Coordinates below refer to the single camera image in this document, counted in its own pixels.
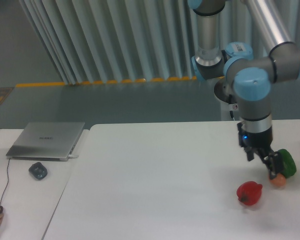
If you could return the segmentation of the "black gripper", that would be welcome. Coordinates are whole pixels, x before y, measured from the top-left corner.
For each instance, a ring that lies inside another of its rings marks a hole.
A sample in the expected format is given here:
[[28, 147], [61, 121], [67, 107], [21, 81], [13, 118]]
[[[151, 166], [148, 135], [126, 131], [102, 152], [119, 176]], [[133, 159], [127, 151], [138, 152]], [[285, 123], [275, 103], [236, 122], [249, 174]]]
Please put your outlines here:
[[273, 151], [271, 148], [273, 141], [272, 127], [265, 131], [254, 133], [244, 130], [244, 124], [239, 122], [237, 129], [238, 143], [244, 148], [249, 162], [255, 158], [253, 149], [260, 150], [258, 156], [268, 170], [269, 179], [273, 180], [278, 174], [282, 173], [284, 170], [283, 157], [278, 151]]

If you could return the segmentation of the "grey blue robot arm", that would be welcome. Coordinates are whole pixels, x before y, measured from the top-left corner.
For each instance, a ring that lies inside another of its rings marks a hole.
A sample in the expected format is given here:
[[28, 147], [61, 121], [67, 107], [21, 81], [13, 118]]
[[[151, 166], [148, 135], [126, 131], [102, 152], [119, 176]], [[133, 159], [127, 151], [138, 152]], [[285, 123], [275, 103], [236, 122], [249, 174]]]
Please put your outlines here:
[[220, 49], [219, 19], [225, 1], [190, 0], [188, 6], [196, 15], [198, 36], [192, 64], [199, 79], [223, 77], [214, 94], [227, 104], [238, 105], [238, 143], [249, 161], [259, 156], [269, 178], [274, 179], [284, 171], [284, 158], [271, 148], [271, 86], [300, 79], [300, 48], [272, 0], [246, 0], [244, 4], [268, 55], [255, 59], [242, 42], [231, 42]]

